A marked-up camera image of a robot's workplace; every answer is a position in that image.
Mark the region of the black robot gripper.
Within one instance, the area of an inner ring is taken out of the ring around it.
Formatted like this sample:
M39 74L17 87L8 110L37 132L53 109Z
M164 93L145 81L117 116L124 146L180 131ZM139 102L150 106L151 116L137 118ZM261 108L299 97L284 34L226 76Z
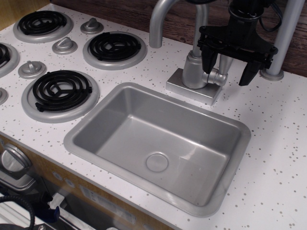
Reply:
M202 68L210 73L217 55L248 62L242 73L239 86L247 86L258 73L261 63L270 63L278 49L261 38L256 26L261 22L263 11L255 14L230 11L226 26L202 26L198 47L201 50Z

